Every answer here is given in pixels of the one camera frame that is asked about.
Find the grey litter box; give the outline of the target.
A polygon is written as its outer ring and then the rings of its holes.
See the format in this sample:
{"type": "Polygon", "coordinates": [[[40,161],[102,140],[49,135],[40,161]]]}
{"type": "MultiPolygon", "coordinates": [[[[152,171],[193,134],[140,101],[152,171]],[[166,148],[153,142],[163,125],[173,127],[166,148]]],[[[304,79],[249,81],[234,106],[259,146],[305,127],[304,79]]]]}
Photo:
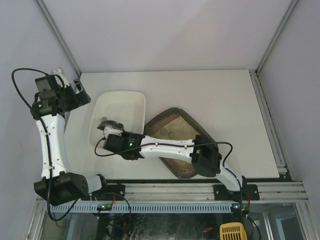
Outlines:
{"type": "MultiPolygon", "coordinates": [[[[164,140],[188,140],[202,135],[211,142],[215,141],[196,120],[178,107],[169,108],[155,116],[144,126],[144,134],[164,140]],[[168,134],[161,135],[161,129],[167,129],[168,134]],[[174,139],[169,138],[170,132],[174,132],[174,139]]],[[[180,180],[188,180],[197,175],[191,163],[166,157],[161,157],[160,160],[180,180]]]]}

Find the black litter scoop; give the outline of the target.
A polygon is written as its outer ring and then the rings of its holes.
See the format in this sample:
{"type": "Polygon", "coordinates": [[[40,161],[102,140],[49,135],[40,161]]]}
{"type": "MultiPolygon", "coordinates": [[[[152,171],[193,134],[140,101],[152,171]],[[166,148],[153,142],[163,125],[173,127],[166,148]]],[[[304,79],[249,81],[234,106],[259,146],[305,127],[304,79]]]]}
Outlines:
{"type": "Polygon", "coordinates": [[[114,120],[104,120],[102,121],[98,126],[97,129],[104,131],[105,127],[111,128],[111,129],[115,129],[115,130],[120,130],[123,131],[124,130],[124,125],[122,123],[119,123],[117,121],[114,120]]]}

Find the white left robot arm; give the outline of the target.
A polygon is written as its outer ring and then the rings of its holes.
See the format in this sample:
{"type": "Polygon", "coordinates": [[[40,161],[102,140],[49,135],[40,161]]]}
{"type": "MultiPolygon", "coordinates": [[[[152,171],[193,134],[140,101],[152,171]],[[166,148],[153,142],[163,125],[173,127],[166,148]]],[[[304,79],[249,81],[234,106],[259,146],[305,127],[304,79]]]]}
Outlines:
{"type": "Polygon", "coordinates": [[[51,206],[87,197],[103,187],[102,175],[85,177],[74,173],[65,144],[65,114],[90,103],[91,98],[79,81],[76,93],[58,74],[35,79],[38,92],[30,112],[36,121],[42,149],[41,180],[34,191],[51,206]]]}

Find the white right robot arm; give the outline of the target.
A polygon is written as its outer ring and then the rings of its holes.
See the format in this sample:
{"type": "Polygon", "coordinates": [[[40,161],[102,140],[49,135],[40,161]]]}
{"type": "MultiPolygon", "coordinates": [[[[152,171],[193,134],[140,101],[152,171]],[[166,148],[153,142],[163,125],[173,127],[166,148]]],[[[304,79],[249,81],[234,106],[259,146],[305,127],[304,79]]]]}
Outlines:
{"type": "Polygon", "coordinates": [[[119,155],[125,160],[146,158],[169,158],[192,164],[196,173],[202,177],[216,178],[228,191],[240,192],[244,177],[227,166],[226,160],[233,151],[229,142],[215,142],[202,135],[194,139],[170,140],[148,135],[122,131],[104,134],[102,148],[110,154],[119,155]]]}

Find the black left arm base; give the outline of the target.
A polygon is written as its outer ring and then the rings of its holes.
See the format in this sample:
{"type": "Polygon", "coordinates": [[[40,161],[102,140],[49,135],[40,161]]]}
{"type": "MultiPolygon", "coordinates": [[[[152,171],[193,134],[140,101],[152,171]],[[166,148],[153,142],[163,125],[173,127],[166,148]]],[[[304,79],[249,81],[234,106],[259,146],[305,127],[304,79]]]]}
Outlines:
{"type": "Polygon", "coordinates": [[[118,195],[125,196],[126,186],[123,184],[109,184],[108,186],[103,186],[101,189],[94,191],[91,195],[82,197],[82,201],[111,201],[114,199],[114,194],[116,200],[122,200],[118,195]]]}

